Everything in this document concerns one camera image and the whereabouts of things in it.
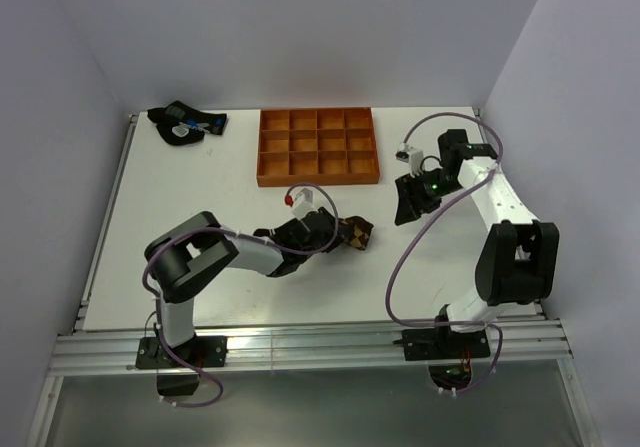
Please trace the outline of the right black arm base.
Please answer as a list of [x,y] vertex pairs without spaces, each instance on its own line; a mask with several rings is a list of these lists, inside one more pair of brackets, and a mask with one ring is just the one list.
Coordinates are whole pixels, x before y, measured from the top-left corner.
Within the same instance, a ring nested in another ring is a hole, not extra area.
[[406,361],[484,359],[491,355],[484,331],[457,333],[448,327],[406,329],[393,344],[403,349]]

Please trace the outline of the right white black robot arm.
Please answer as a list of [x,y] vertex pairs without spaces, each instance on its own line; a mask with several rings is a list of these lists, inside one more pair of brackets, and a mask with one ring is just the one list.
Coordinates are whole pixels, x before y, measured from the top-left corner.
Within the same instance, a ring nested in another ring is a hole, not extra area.
[[487,230],[474,271],[473,286],[446,305],[433,332],[435,350],[452,357],[468,341],[467,333],[488,326],[505,310],[549,296],[555,273],[559,230],[540,221],[521,201],[488,143],[472,143],[463,129],[438,138],[438,167],[425,168],[423,152],[402,143],[397,160],[408,165],[395,181],[398,204],[394,222],[401,226],[429,215],[436,220],[452,202],[469,196]]

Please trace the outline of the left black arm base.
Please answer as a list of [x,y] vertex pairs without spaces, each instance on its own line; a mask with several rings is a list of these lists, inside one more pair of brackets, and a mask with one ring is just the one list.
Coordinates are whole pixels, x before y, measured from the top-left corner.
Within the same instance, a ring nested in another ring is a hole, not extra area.
[[[226,362],[226,336],[194,336],[186,343],[173,347],[173,353],[183,362],[199,368],[223,367]],[[157,370],[182,368],[182,365],[171,357],[157,336],[144,337],[140,340],[135,368],[139,370]]]

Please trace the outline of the brown yellow argyle sock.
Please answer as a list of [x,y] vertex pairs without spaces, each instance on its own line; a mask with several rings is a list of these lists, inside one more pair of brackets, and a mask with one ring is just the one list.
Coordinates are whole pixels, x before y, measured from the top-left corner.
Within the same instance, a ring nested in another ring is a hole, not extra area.
[[359,251],[367,249],[373,229],[374,225],[360,216],[340,219],[339,234],[342,242]]

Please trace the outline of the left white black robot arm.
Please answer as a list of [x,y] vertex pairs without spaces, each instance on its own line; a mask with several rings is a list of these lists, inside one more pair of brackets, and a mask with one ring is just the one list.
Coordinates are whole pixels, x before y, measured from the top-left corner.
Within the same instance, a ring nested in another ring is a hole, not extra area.
[[346,239],[346,225],[323,207],[313,208],[275,229],[236,233],[201,212],[150,243],[143,286],[156,299],[159,355],[183,366],[195,353],[195,297],[228,269],[278,278],[298,270],[311,256]]

